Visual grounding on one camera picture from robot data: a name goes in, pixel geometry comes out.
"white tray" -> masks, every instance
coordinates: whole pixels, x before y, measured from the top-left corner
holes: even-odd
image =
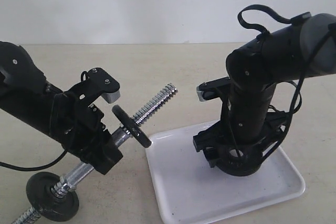
[[[160,215],[165,224],[206,224],[299,197],[305,181],[281,148],[247,177],[210,168],[193,135],[208,122],[150,137],[146,149]]]

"white wall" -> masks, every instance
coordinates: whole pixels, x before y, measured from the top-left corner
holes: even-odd
[[[237,13],[266,4],[292,17],[336,14],[335,0],[0,0],[0,40],[20,44],[148,44],[241,42],[257,33]],[[264,14],[246,14],[270,30]]]

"plastic tray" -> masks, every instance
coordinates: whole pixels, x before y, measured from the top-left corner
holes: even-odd
[[[305,181],[278,148],[247,177],[210,168],[193,135],[214,122],[154,134],[146,155],[165,224],[205,224],[299,197]]]

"table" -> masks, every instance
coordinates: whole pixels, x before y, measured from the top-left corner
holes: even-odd
[[[43,45],[24,46],[48,81],[66,90],[80,80],[84,70],[102,67],[121,84],[119,104],[129,114],[168,83],[179,90],[142,127],[147,135],[219,119],[219,99],[199,102],[196,86],[226,76],[225,58],[241,44],[181,45]],[[295,114],[282,147],[306,181],[299,198],[218,223],[282,224],[336,222],[336,77],[307,79],[302,88],[303,106]],[[288,110],[293,87],[280,84],[273,104]],[[110,131],[119,126],[112,106],[99,98]],[[20,166],[49,163],[61,146],[0,111],[0,160]],[[78,214],[68,223],[162,223],[145,156],[134,139],[120,147],[124,158],[105,176],[93,172],[77,189]],[[58,175],[79,160],[68,154],[48,169]],[[0,223],[10,223],[30,205],[25,186],[34,172],[0,168]],[[40,219],[40,224],[54,223]]]

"beige table surface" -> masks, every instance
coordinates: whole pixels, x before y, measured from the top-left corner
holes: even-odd
[[[219,119],[219,100],[199,102],[198,84],[226,75],[225,58],[240,44],[26,46],[35,64],[54,85],[66,90],[83,70],[102,67],[121,84],[121,105],[129,114],[171,82],[178,95],[143,126],[156,132]],[[293,88],[281,84],[273,104],[287,110]],[[283,148],[306,181],[299,198],[233,217],[225,224],[336,223],[336,76],[306,80],[303,106],[295,115]],[[119,126],[112,106],[95,103],[110,131]],[[39,166],[58,156],[60,145],[0,111],[0,160]],[[122,159],[107,175],[93,172],[77,189],[78,214],[68,223],[162,223],[145,150],[133,139],[120,147]],[[48,171],[61,175],[78,159],[67,155]],[[0,223],[11,223],[27,207],[28,178],[34,173],[0,168]],[[38,223],[51,223],[40,219]]]

